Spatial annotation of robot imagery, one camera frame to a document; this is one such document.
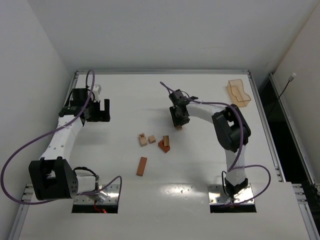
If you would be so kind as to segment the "light wood long block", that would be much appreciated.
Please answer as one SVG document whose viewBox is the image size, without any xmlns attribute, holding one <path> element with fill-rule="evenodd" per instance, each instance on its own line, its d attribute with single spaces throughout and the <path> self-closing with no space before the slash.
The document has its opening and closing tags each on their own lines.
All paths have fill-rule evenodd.
<svg viewBox="0 0 320 240">
<path fill-rule="evenodd" d="M 178 125 L 178 126 L 176 126 L 175 128 L 176 128 L 178 131 L 180 131 L 180 130 L 183 129 L 181 125 Z"/>
</svg>

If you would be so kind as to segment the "red-brown long block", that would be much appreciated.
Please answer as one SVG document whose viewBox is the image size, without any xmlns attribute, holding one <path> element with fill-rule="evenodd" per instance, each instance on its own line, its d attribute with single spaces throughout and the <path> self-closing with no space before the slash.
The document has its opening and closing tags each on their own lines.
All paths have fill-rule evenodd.
<svg viewBox="0 0 320 240">
<path fill-rule="evenodd" d="M 140 161 L 139 161 L 139 164 L 138 164 L 138 168 L 137 168 L 137 171 L 136 171 L 136 175 L 137 176 L 140 176 L 142 177 L 144 175 L 144 171 L 145 171 L 145 167 L 146 167 L 146 164 L 147 164 L 147 158 L 146 157 L 141 157 L 140 158 Z"/>
</svg>

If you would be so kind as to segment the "clear orange plastic box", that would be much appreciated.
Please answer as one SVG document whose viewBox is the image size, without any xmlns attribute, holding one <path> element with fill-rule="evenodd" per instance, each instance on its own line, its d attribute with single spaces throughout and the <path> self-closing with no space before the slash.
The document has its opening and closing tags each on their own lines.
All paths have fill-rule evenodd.
<svg viewBox="0 0 320 240">
<path fill-rule="evenodd" d="M 245 92 L 244 84 L 241 79 L 229 80 L 226 89 L 232 103 L 239 108 L 246 107 L 251 101 L 250 95 Z"/>
</svg>

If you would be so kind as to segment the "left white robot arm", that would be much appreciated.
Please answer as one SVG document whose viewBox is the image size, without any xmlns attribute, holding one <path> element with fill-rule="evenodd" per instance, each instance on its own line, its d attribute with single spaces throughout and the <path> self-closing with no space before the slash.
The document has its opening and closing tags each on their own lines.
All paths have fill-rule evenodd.
<svg viewBox="0 0 320 240">
<path fill-rule="evenodd" d="M 59 113 L 57 131 L 39 160 L 29 164 L 28 170 L 36 198 L 39 201 L 73 199 L 82 193 L 98 190 L 98 175 L 77 175 L 69 164 L 76 138 L 87 122 L 109 122 L 110 101 L 104 100 L 101 109 L 101 86 L 74 88 L 72 99 Z"/>
</svg>

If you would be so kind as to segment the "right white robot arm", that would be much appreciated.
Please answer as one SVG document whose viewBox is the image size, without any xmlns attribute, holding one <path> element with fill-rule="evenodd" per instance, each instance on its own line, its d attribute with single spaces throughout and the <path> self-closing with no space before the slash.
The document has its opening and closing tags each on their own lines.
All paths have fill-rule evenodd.
<svg viewBox="0 0 320 240">
<path fill-rule="evenodd" d="M 188 99 L 179 89 L 168 95 L 172 102 L 169 108 L 173 125 L 181 127 L 197 117 L 213 124 L 217 140 L 225 150 L 226 167 L 223 187 L 229 197 L 234 197 L 248 185 L 245 173 L 245 149 L 251 130 L 238 106 L 235 104 L 219 107 L 217 103 L 198 103 L 192 96 Z"/>
</svg>

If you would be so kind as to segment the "dark-topped wood block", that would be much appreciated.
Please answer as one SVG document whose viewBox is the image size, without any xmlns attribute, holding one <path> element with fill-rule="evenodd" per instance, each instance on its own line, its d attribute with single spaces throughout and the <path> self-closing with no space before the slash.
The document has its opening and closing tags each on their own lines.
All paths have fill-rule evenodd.
<svg viewBox="0 0 320 240">
<path fill-rule="evenodd" d="M 164 135 L 162 140 L 163 140 L 163 145 L 165 147 L 169 147 L 170 146 L 170 138 L 169 138 L 168 135 Z"/>
</svg>

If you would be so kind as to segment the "red-brown arch block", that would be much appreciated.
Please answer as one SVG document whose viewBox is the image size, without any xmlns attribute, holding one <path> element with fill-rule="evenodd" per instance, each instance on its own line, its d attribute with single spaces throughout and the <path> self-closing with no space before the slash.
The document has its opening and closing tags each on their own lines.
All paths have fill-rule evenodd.
<svg viewBox="0 0 320 240">
<path fill-rule="evenodd" d="M 164 145 L 164 141 L 161 140 L 158 142 L 158 146 L 160 147 L 160 149 L 164 152 L 164 153 L 167 153 L 170 151 L 171 147 L 170 146 L 165 146 Z"/>
</svg>

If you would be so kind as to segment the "light wood cube block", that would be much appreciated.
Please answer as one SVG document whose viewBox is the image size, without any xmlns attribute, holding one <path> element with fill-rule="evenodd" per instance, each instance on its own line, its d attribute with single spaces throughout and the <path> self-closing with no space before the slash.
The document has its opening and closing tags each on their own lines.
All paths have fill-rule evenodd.
<svg viewBox="0 0 320 240">
<path fill-rule="evenodd" d="M 142 147 L 145 147 L 148 145 L 148 141 L 145 138 L 140 139 L 139 142 Z"/>
</svg>

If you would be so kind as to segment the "small plain wood cube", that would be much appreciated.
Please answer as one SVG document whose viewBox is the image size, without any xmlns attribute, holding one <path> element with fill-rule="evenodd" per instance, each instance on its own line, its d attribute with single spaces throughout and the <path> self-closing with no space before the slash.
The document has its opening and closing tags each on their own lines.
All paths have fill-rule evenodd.
<svg viewBox="0 0 320 240">
<path fill-rule="evenodd" d="M 148 141 L 150 144 L 153 144 L 155 143 L 157 140 L 156 140 L 156 137 L 154 135 L 151 135 L 148 137 Z"/>
</svg>

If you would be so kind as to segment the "wood cube letter N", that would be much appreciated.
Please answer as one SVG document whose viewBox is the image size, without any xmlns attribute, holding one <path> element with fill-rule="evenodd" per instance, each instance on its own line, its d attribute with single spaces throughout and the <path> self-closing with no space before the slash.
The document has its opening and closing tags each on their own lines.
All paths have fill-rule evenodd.
<svg viewBox="0 0 320 240">
<path fill-rule="evenodd" d="M 144 133 L 139 134 L 140 140 L 146 140 L 146 135 Z"/>
</svg>

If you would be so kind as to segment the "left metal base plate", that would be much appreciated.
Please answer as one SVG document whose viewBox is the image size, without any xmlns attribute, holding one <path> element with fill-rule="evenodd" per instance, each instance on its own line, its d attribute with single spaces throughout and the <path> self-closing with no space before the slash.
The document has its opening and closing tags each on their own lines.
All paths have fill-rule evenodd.
<svg viewBox="0 0 320 240">
<path fill-rule="evenodd" d="M 119 200 L 120 185 L 111 184 L 96 195 L 78 195 L 74 200 L 74 205 L 116 205 Z"/>
</svg>

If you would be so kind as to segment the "metal base plate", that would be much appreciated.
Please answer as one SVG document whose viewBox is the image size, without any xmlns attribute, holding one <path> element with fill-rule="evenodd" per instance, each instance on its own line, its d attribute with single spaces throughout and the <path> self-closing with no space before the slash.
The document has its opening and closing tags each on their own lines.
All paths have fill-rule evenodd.
<svg viewBox="0 0 320 240">
<path fill-rule="evenodd" d="M 210 184 L 207 186 L 209 204 L 211 206 L 220 205 L 232 205 L 232 204 L 245 204 L 254 205 L 255 200 L 253 199 L 254 194 L 249 184 L 246 188 L 243 188 L 238 193 L 234 195 L 233 198 L 227 196 L 221 184 Z"/>
<path fill-rule="evenodd" d="M 96 195 L 78 195 L 74 200 L 74 205 L 116 205 L 119 200 L 120 185 L 111 184 Z"/>
</svg>

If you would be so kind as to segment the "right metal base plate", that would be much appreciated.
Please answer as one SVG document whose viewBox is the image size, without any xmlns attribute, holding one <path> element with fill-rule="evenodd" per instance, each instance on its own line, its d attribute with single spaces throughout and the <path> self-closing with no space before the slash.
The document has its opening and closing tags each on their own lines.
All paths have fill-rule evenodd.
<svg viewBox="0 0 320 240">
<path fill-rule="evenodd" d="M 221 184 L 210 184 L 207 186 L 209 204 L 211 206 L 220 205 L 232 205 L 232 204 L 245 204 L 254 205 L 255 200 L 253 199 L 254 194 L 249 184 L 246 188 L 243 188 L 238 193 L 234 195 L 233 198 L 227 196 Z"/>
</svg>

